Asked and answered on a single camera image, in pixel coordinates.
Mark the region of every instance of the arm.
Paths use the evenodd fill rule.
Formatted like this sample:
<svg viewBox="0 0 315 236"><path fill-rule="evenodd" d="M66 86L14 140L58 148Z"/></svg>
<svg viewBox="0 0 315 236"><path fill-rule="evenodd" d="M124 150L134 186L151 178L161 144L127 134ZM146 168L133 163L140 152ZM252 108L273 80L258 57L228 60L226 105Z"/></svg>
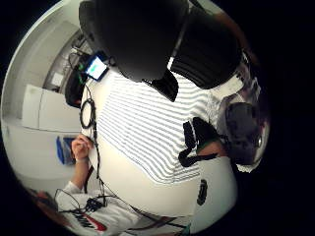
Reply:
<svg viewBox="0 0 315 236"><path fill-rule="evenodd" d="M76 185L80 190L83 188L84 183L89 173L89 150L93 148L93 143L84 135L79 135L76 140L71 143L74 158L76 158L75 174L71 182Z"/></svg>
<svg viewBox="0 0 315 236"><path fill-rule="evenodd" d="M217 153L218 156L227 156L227 153L221 141L209 143L207 146L205 146L203 149L197 152L198 155L209 155L213 153Z"/></svg>

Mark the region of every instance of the black cable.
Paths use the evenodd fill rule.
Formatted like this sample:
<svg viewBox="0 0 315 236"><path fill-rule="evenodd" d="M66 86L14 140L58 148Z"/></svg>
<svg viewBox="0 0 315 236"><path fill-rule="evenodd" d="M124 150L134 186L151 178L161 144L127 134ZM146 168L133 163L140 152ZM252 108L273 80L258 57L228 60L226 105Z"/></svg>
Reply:
<svg viewBox="0 0 315 236"><path fill-rule="evenodd" d="M81 212L81 213L85 213L85 212L94 212L96 210L98 210L101 207L106 207L107 206L107 201L106 198L113 198L113 199L119 199L116 196L110 196L110 195L100 195L94 198L89 198L87 200L87 204L85 205L85 207L81 207L79 202L69 193L67 193L66 191L62 190L62 189L57 189L55 192L55 196L54 196L54 201L56 202L56 197L58 192L63 192L64 194L70 196L76 203L78 206L74 206L75 208L73 209L65 209L65 210L58 210L58 212L60 213L69 213L69 212ZM97 199L103 198L103 203L100 203Z"/></svg>
<svg viewBox="0 0 315 236"><path fill-rule="evenodd" d="M130 206L135 212L137 212L138 214L150 219L151 221L153 222L158 222L160 223L160 221L158 219L154 219L153 217L150 217L148 215L146 215L145 213L143 213L142 211L140 211L139 209L135 208L135 207L132 207ZM181 224L175 224L175 223L169 223L169 222L166 222L165 224L167 225L170 225L170 226L174 226L174 227L178 227L178 228L186 228L186 226L184 225L181 225Z"/></svg>
<svg viewBox="0 0 315 236"><path fill-rule="evenodd" d="M96 116L95 116L95 102L92 99L92 93L89 89L89 87L87 87L87 85L85 85L85 87L87 88L88 92L89 92L89 98L85 100L85 102L82 104L81 107L81 112L80 112L80 122L81 122L81 126L84 129L93 129L93 136L94 136L94 146L96 148L96 154L97 154L97 169L96 169L96 179L99 179L99 166L100 166L100 154L99 154L99 149L98 149L98 142L97 142L97 128L96 128ZM84 123L83 120L83 111L85 110L87 105L90 105L91 107L91 114L90 114L90 121L88 124Z"/></svg>

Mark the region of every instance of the sleeve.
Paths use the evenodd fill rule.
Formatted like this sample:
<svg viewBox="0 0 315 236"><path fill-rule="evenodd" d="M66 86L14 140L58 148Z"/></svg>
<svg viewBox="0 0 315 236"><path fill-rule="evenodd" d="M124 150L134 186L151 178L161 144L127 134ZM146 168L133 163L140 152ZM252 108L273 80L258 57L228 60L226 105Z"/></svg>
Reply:
<svg viewBox="0 0 315 236"><path fill-rule="evenodd" d="M85 206L88 200L95 199L102 203L102 198L95 195L83 194L82 191L69 182L56 197L58 210L68 219L68 229L75 234L90 235L117 235L133 227L141 216L130 206L117 199L106 198L106 205L96 211L87 211Z"/></svg>

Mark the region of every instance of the hand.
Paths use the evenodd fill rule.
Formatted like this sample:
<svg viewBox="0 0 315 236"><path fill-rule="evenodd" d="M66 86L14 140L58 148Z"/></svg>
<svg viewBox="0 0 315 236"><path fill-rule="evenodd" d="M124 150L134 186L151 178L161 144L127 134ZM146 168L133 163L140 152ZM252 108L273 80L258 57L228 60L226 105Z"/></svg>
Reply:
<svg viewBox="0 0 315 236"><path fill-rule="evenodd" d="M93 147L94 145L92 141L84 135L78 135L78 137L71 143L72 152L77 159L87 157L89 150Z"/></svg>

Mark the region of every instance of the person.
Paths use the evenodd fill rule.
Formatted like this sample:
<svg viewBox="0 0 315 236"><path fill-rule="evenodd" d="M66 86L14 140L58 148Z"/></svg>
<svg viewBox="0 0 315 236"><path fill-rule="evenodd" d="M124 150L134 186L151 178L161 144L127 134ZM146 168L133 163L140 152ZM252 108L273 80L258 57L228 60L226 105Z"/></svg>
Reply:
<svg viewBox="0 0 315 236"><path fill-rule="evenodd" d="M183 128L186 145L189 142L198 144L196 151L198 156L212 154L217 157L226 156L218 134L211 124L195 117L191 126L196 134L193 141L188 141L192 139L192 133L187 134L187 123L183 124ZM103 193L101 190L93 191L91 194L82 192L89 173L89 150L94 148L93 142L80 134L72 142L71 148L76 159L74 175L56 196L58 210L63 215L63 221L65 221L64 218L67 219L64 226L78 235L119 235L133 228L143 216L121 201L105 185L102 185ZM187 234L181 231L158 236L163 235Z"/></svg>
<svg viewBox="0 0 315 236"><path fill-rule="evenodd" d="M74 175L56 196L58 210L68 220L66 227L78 235L88 236L119 235L134 226L142 216L106 186L102 185L103 191L82 192L89 173L88 154L94 148L93 142L80 134L71 148L76 159Z"/></svg>

